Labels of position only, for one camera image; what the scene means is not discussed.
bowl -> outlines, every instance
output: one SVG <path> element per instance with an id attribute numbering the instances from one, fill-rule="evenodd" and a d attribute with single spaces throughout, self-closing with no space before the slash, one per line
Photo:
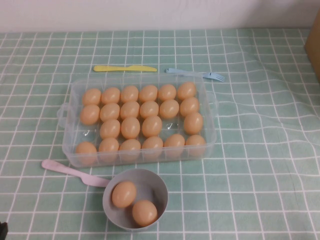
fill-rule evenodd
<path id="1" fill-rule="evenodd" d="M 118 208 L 112 203 L 112 193 L 117 184 L 124 181 L 134 183 L 136 198 L 130 206 Z M 108 183 L 103 193 L 102 204 L 106 216 L 114 225 L 129 232 L 142 232 L 159 221 L 167 208 L 168 197 L 167 186 L 161 177 L 152 171 L 135 168 L 119 173 Z M 132 208 L 140 200 L 149 200 L 157 209 L 158 219 L 149 226 L 139 226 L 132 216 Z"/>

egg compartment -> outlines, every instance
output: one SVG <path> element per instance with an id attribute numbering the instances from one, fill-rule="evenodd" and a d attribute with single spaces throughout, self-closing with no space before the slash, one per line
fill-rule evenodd
<path id="1" fill-rule="evenodd" d="M 83 125 L 79 120 L 79 115 L 83 108 L 82 96 L 86 90 L 97 88 L 103 92 L 107 88 L 116 87 L 122 91 L 124 87 L 134 85 L 140 91 L 147 85 L 155 85 L 159 89 L 165 84 L 172 84 L 178 90 L 178 87 L 185 82 L 194 82 L 196 85 L 196 97 L 199 100 L 199 113 L 203 116 L 203 128 L 199 134 L 205 139 L 206 144 L 201 146 L 185 145 L 183 147 L 97 152 L 94 154 L 75 153 L 77 145 L 81 142 L 91 142 L 98 149 L 99 144 L 102 141 L 100 138 L 100 127 L 102 122 L 94 125 Z M 212 97 L 212 93 L 209 94 L 210 101 L 208 100 L 207 93 L 203 78 L 193 73 L 131 74 L 75 81 L 71 86 L 68 106 L 67 108 L 64 106 L 67 110 L 67 116 L 64 124 L 62 151 L 70 163 L 78 168 L 209 158 L 212 156 L 214 144 L 217 139 L 216 129 L 214 126 L 214 114 L 212 111 L 212 107 L 215 108 L 217 104 L 215 98 Z M 156 101 L 160 106 L 161 101 L 158 99 Z M 138 120 L 141 126 L 143 119 L 139 117 Z M 187 140 L 189 135 L 184 131 L 184 118 L 180 116 L 180 114 L 172 119 L 161 120 L 162 130 L 159 137 L 163 142 L 173 134 L 181 134 L 185 140 Z M 146 139 L 141 130 L 136 139 L 140 141 L 141 145 Z M 121 135 L 117 140 L 119 141 L 119 144 L 125 141 Z"/>

plastic egg carton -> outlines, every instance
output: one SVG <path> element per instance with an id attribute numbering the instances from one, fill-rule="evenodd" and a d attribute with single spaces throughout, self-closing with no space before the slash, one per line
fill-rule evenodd
<path id="1" fill-rule="evenodd" d="M 80 112 L 83 108 L 82 96 L 86 90 L 98 88 L 103 92 L 107 88 L 116 87 L 122 91 L 125 86 L 134 85 L 139 91 L 147 85 L 155 85 L 158 89 L 165 84 L 172 84 L 178 90 L 178 87 L 185 82 L 194 82 L 196 85 L 196 98 L 199 100 L 199 113 L 203 116 L 203 128 L 199 133 L 206 141 L 205 145 L 184 147 L 163 147 L 156 149 L 140 150 L 122 150 L 117 152 L 97 152 L 95 154 L 75 153 L 76 147 L 81 142 L 91 142 L 96 148 L 102 139 L 100 138 L 100 127 L 102 122 L 94 125 L 83 125 L 79 120 Z M 214 145 L 217 139 L 216 129 L 214 126 L 214 117 L 217 112 L 217 102 L 213 92 L 206 91 L 203 78 L 194 73 L 183 74 L 130 74 L 111 76 L 106 78 L 89 78 L 75 81 L 71 86 L 69 103 L 64 103 L 57 112 L 58 124 L 64 127 L 62 142 L 62 151 L 70 163 L 77 167 L 96 167 L 96 166 L 113 166 L 128 165 L 151 162 L 170 162 L 196 160 L 212 157 Z M 181 134 L 185 140 L 189 137 L 184 131 L 184 118 L 178 114 L 172 119 L 162 119 L 162 131 L 159 137 L 163 142 L 173 134 Z M 140 134 L 137 140 L 141 145 L 146 138 Z M 125 141 L 121 136 L 118 137 L 119 144 Z M 86 159 L 93 164 L 86 164 Z"/>

green checkered tablecloth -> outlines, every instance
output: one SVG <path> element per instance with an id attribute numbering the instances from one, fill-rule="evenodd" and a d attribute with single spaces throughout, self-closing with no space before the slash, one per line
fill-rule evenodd
<path id="1" fill-rule="evenodd" d="M 9 240 L 318 240 L 320 86 L 306 29 L 0 33 L 0 221 Z M 128 233 L 68 165 L 56 112 L 94 65 L 218 72 L 212 158 L 138 165 L 167 184 L 155 227 Z M 134 165 L 84 169 L 111 178 Z"/>

brown box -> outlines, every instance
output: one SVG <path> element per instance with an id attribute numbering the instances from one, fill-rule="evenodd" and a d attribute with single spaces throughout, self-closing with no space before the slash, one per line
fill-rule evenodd
<path id="1" fill-rule="evenodd" d="M 320 10 L 305 43 L 305 50 L 320 82 Z"/>

